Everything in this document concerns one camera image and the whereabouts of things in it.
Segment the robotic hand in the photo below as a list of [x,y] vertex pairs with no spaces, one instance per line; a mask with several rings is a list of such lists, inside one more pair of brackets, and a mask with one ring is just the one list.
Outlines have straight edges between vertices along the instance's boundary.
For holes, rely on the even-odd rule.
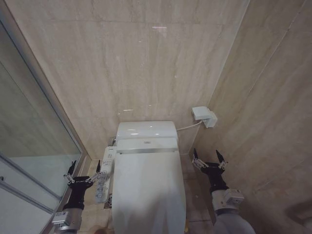
[[84,209],[84,194],[101,176],[100,160],[97,171],[92,176],[77,176],[72,178],[76,161],[74,161],[64,177],[68,180],[68,187],[72,190],[63,211],[55,213],[52,224],[55,226],[55,234],[75,234],[80,229],[81,213]]
[[238,214],[238,206],[244,200],[240,190],[229,189],[222,178],[227,162],[218,150],[216,150],[219,163],[203,162],[198,158],[194,149],[193,161],[202,173],[206,174],[210,181],[210,193],[216,214],[214,232],[216,234],[255,234],[252,226]]

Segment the toilet seat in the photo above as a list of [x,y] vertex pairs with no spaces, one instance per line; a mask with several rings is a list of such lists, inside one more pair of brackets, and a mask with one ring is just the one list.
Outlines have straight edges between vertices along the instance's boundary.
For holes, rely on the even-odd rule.
[[179,152],[116,154],[112,211],[116,234],[183,234]]

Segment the toilet tank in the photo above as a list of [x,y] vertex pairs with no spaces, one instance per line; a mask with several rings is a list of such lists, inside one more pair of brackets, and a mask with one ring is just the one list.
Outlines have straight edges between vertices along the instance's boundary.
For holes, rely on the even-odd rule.
[[172,121],[121,122],[119,124],[116,142],[139,138],[175,138],[178,141],[176,127]]
[[172,121],[122,122],[116,136],[119,154],[175,152],[177,141]]

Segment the white toilet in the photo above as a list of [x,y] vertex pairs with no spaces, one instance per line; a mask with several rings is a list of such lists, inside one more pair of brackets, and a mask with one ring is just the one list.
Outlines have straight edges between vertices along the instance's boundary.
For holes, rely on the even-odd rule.
[[113,184],[116,234],[183,234],[185,191],[172,121],[122,122]]

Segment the white cable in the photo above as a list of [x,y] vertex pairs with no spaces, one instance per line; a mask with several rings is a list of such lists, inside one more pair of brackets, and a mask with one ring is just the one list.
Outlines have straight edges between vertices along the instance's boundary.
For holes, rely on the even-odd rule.
[[202,122],[203,122],[203,120],[201,120],[200,122],[198,122],[198,123],[196,123],[196,124],[193,124],[193,125],[191,125],[191,126],[187,126],[187,127],[184,127],[184,128],[179,128],[179,129],[177,129],[177,131],[184,130],[184,129],[188,129],[188,128],[193,128],[193,127],[195,127],[196,125],[201,124]]

